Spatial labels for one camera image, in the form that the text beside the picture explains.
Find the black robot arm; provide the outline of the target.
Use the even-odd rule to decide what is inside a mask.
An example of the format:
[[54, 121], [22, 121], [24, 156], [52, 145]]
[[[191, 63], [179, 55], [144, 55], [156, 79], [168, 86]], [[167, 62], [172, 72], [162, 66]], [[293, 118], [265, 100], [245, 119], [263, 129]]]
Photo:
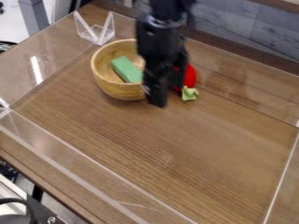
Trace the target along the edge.
[[183, 88], [190, 55], [182, 28], [195, 3], [197, 0], [150, 0], [150, 11], [135, 21], [146, 98], [159, 108], [167, 106], [168, 88]]

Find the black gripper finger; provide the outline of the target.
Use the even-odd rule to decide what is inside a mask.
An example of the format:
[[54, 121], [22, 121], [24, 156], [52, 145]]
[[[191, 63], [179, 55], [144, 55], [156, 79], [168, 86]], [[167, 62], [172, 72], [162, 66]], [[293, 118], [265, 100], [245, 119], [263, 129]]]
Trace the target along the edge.
[[143, 89], [148, 102], [159, 108], [164, 108], [168, 102], [168, 76], [170, 71], [144, 69]]
[[189, 53], [181, 52], [178, 55], [178, 59], [172, 64], [172, 72], [170, 75], [170, 86], [178, 91], [183, 89], [189, 62], [190, 62]]

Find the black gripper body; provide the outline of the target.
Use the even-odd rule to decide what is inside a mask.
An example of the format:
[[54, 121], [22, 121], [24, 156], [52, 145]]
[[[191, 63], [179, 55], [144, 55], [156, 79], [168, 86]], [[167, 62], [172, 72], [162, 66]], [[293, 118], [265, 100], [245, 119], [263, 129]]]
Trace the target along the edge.
[[186, 72], [189, 53], [182, 27], [186, 13], [175, 17], [158, 17], [152, 12], [143, 13], [135, 21], [138, 54], [144, 59], [144, 71], [150, 74]]

